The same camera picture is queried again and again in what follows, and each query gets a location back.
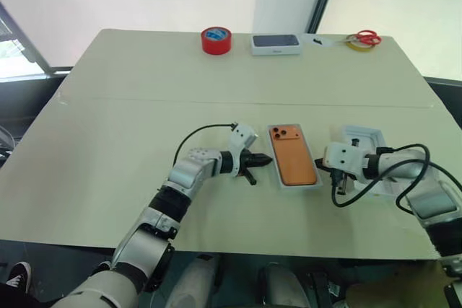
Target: shoe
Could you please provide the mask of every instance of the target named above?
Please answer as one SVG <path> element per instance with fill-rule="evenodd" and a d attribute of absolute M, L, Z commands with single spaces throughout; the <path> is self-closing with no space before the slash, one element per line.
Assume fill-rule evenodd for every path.
<path fill-rule="evenodd" d="M 110 270 L 110 261 L 101 262 L 101 264 L 93 270 L 92 276 L 96 273 L 103 272 L 104 270 Z"/>
<path fill-rule="evenodd" d="M 14 288 L 17 288 L 18 290 L 21 290 L 27 294 L 30 287 L 31 273 L 32 271 L 28 263 L 17 263 L 9 272 L 6 285 L 13 286 Z"/>

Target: floor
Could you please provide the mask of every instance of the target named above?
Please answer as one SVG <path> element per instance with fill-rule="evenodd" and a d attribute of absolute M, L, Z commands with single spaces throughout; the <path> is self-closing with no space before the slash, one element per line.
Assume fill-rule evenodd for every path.
<path fill-rule="evenodd" d="M 183 269 L 197 255 L 193 252 L 176 252 L 160 290 L 154 297 L 148 293 L 142 294 L 139 307 L 163 308 Z M 100 262 L 109 259 L 109 255 L 85 248 L 0 240 L 0 262 L 9 264 L 8 268 L 0 268 L 0 282 L 6 281 L 13 264 L 27 261 L 32 266 L 31 294 L 46 302 L 68 294 L 88 277 Z M 323 270 L 331 280 L 345 286 L 384 278 L 392 274 L 396 268 L 394 263 L 345 265 L 345 262 L 335 259 L 226 254 L 223 255 L 223 282 L 213 296 L 212 307 L 255 303 L 258 269 L 270 262 L 278 262 L 291 268 L 302 280 L 306 273 Z"/>

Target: red scissors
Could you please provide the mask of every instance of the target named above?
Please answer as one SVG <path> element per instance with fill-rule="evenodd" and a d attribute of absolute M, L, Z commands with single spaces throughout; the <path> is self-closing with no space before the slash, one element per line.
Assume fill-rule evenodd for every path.
<path fill-rule="evenodd" d="M 382 38 L 373 30 L 361 30 L 352 35 L 353 41 L 359 41 L 365 45 L 375 46 L 382 42 Z"/>

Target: black cable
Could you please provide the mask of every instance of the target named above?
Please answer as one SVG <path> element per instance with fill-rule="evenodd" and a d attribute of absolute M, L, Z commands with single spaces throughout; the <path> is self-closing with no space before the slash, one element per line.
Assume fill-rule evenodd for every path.
<path fill-rule="evenodd" d="M 332 185 L 332 191 L 331 191 L 331 194 L 332 194 L 332 202 L 335 206 L 339 207 L 339 208 L 342 208 L 342 207 L 347 207 L 349 205 L 351 205 L 352 203 L 358 201 L 362 196 L 364 196 L 369 190 L 371 190 L 372 188 L 374 188 L 374 186 L 380 182 L 388 173 L 390 173 L 391 171 L 393 171 L 394 169 L 402 166 L 402 165 L 405 165 L 405 164 L 409 164 L 411 162 L 419 162 L 417 160 L 421 160 L 422 162 L 424 162 L 424 165 L 422 166 L 422 169 L 420 170 L 420 173 L 417 175 L 417 177 L 415 178 L 415 180 L 412 181 L 412 183 L 409 185 L 409 187 L 407 187 L 399 196 L 398 198 L 402 195 L 401 198 L 403 198 L 411 189 L 413 189 L 417 183 L 419 183 L 422 178 L 424 177 L 425 175 L 425 172 L 427 171 L 427 168 L 428 168 L 428 165 L 430 164 L 430 151 L 428 150 L 428 148 L 426 146 L 424 146 L 423 144 L 409 144 L 408 146 L 403 146 L 403 147 L 400 147 L 400 148 L 397 148 L 397 149 L 394 149 L 393 151 L 401 151 L 403 149 L 408 149 L 408 148 L 411 148 L 411 147 L 420 147 L 422 149 L 424 149 L 425 151 L 425 160 L 421 160 L 421 159 L 408 159 L 408 160 L 404 160 L 402 162 L 397 162 L 396 164 L 394 165 L 391 165 L 388 169 L 386 169 L 385 171 L 383 171 L 380 175 L 378 175 L 376 178 L 374 178 L 372 180 L 371 183 L 369 183 L 366 188 L 364 188 L 363 190 L 361 190 L 358 194 L 356 194 L 353 198 L 349 199 L 348 201 L 345 201 L 345 202 L 342 202 L 342 203 L 339 203 L 337 202 L 337 199 L 336 199 L 336 184 L 333 184 Z M 404 207 L 401 207 L 401 205 L 399 206 L 399 208 L 407 213 L 411 213 L 412 214 L 412 211 L 409 211 L 407 209 L 405 209 Z"/>
<path fill-rule="evenodd" d="M 180 143 L 180 146 L 178 146 L 178 149 L 176 150 L 175 152 L 175 157 L 173 158 L 173 166 L 175 166 L 176 164 L 176 161 L 178 159 L 178 155 L 180 153 L 180 150 L 181 150 L 181 147 L 184 145 L 184 143 L 192 136 L 194 135 L 195 133 L 197 133 L 198 131 L 201 131 L 201 130 L 204 130 L 204 129 L 207 129 L 207 128 L 218 128 L 218 127 L 230 127 L 231 129 L 234 129 L 235 127 L 237 126 L 236 123 L 231 123 L 231 124 L 210 124 L 208 126 L 202 126 L 200 128 L 197 128 L 195 131 L 193 131 L 192 133 L 190 133 L 189 135 L 187 135 L 185 137 L 184 140 L 181 141 Z"/>

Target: phone box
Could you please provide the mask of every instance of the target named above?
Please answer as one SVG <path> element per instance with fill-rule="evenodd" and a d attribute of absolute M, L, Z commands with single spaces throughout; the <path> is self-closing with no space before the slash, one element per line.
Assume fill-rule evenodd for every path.
<path fill-rule="evenodd" d="M 276 158 L 276 154 L 274 153 L 273 144 L 271 142 L 271 131 L 272 131 L 272 129 L 275 128 L 275 127 L 281 127 L 281 126 L 298 126 L 300 128 L 301 135 L 302 135 L 302 140 L 305 142 L 305 145 L 306 145 L 306 147 L 308 149 L 308 153 L 309 153 L 310 158 L 311 158 L 311 162 L 313 163 L 313 167 L 314 167 L 315 174 L 316 174 L 316 183 L 311 184 L 311 185 L 285 185 L 284 182 L 282 181 L 281 173 L 279 171 L 279 165 L 278 165 L 277 158 Z M 274 163 L 274 167 L 276 168 L 277 180 L 279 181 L 279 185 L 281 186 L 281 188 L 283 188 L 284 190 L 293 190 L 293 191 L 315 190 L 315 189 L 319 189 L 319 188 L 321 188 L 323 186 L 323 181 L 321 179 L 321 176 L 319 175 L 318 168 L 315 165 L 315 159 L 313 158 L 313 155 L 311 154 L 310 146 L 308 145 L 308 142 L 306 141 L 305 135 L 303 134 L 302 130 L 303 129 L 302 129 L 300 124 L 275 124 L 275 125 L 268 126 L 267 129 L 266 129 L 266 137 L 268 139 L 269 147 L 271 149 L 271 153 L 273 154 L 273 158 L 274 158 L 273 163 Z"/>

